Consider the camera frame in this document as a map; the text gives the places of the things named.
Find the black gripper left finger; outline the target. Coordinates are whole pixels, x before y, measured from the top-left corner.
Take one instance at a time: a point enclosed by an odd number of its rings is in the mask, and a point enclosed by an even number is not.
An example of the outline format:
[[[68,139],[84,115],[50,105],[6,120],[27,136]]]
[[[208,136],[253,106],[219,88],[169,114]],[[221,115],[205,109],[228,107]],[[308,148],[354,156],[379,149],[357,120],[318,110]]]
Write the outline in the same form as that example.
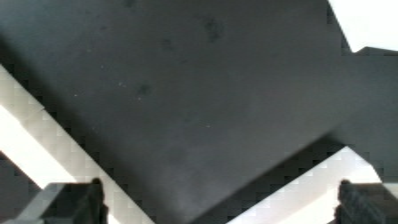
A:
[[[23,224],[109,224],[103,183],[52,183],[38,193],[16,220]]]

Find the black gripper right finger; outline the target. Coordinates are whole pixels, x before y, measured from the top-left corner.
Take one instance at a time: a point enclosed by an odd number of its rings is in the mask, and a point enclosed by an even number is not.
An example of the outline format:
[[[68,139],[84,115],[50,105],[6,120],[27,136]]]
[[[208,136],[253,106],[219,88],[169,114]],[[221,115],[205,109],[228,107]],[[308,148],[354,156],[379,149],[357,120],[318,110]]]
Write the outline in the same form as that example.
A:
[[[398,224],[398,197],[381,183],[341,181],[336,224]]]

